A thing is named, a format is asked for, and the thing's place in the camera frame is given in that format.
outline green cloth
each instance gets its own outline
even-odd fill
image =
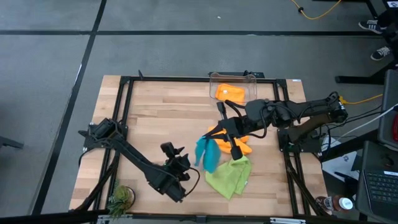
[[[243,156],[238,160],[231,159],[229,162],[220,165],[212,174],[206,172],[205,179],[210,186],[229,200],[234,193],[242,194],[250,171],[250,160]]]

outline orange toy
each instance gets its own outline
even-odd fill
[[[209,127],[208,131],[211,131],[213,129],[214,129],[214,127]],[[216,134],[225,134],[225,133],[226,133],[226,131],[224,129]],[[249,140],[249,136],[244,136],[244,137],[241,137],[240,139],[235,138],[236,145],[241,148],[242,153],[244,155],[247,155],[252,152],[252,149],[247,144],[245,144],[245,142],[247,142],[248,140]],[[215,141],[221,151],[228,153],[228,154],[231,153],[231,144],[229,142],[224,142],[222,139],[215,139]]]
[[[216,90],[216,99],[225,101],[231,100],[235,103],[244,102],[244,88],[232,86],[229,84],[219,84]]]

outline wooden tabletop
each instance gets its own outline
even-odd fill
[[[106,75],[99,91],[93,122],[112,117],[120,76]],[[287,80],[290,100],[305,101],[300,80]],[[126,97],[127,86],[123,91]],[[274,99],[271,84],[257,84],[257,98]],[[122,116],[123,105],[119,113]],[[228,110],[228,116],[236,116]],[[185,146],[191,164],[195,161],[196,141],[220,120],[215,101],[209,97],[209,83],[135,81],[129,108],[127,140],[148,160],[163,164],[166,160],[160,145],[172,142],[175,147]],[[144,174],[121,156],[118,176],[120,184],[132,187],[137,200],[129,212],[164,214],[254,215],[292,216],[283,155],[279,151],[276,128],[270,126],[264,139],[250,137],[247,142],[253,152],[248,155],[252,163],[251,175],[242,195],[234,195],[229,201],[212,189],[205,181],[204,172],[196,189],[182,203],[175,203],[166,195],[150,187]],[[85,155],[76,179],[70,208],[79,206],[98,182],[104,149]],[[229,161],[230,154],[222,153],[220,164]],[[313,155],[301,154],[305,183],[314,197],[327,195],[320,163]],[[188,171],[191,179],[182,182],[190,190],[197,174]],[[104,208],[108,186],[103,190],[101,208]],[[302,201],[296,186],[298,208]]]

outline black desk leg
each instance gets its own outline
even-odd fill
[[[384,85],[384,77],[386,75],[386,71],[395,68],[396,62],[392,61],[370,77],[336,76],[335,81],[337,83]]]
[[[1,146],[11,146],[11,147],[15,147],[18,149],[22,149],[22,147],[24,147],[24,144],[0,136],[0,147]]]
[[[359,213],[359,220],[360,221],[367,221],[368,220],[368,216],[363,214],[363,213]]]
[[[335,147],[331,147],[328,151],[322,153],[320,161],[322,162],[329,161],[331,159],[343,156],[347,153],[357,151],[358,149],[362,149],[363,143],[365,141],[377,141],[377,134],[378,131],[377,129],[375,129],[359,137],[356,137],[342,144],[339,144]]]

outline sneaker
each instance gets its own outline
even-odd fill
[[[386,27],[380,27],[377,24],[377,21],[362,21],[362,22],[359,22],[358,25],[362,29],[370,30],[377,34],[382,34],[384,32],[384,30],[386,29]]]
[[[375,51],[372,55],[371,55],[371,59],[372,60],[381,60],[383,59],[385,56],[389,55],[391,53],[391,48],[389,47],[382,47],[379,50]]]

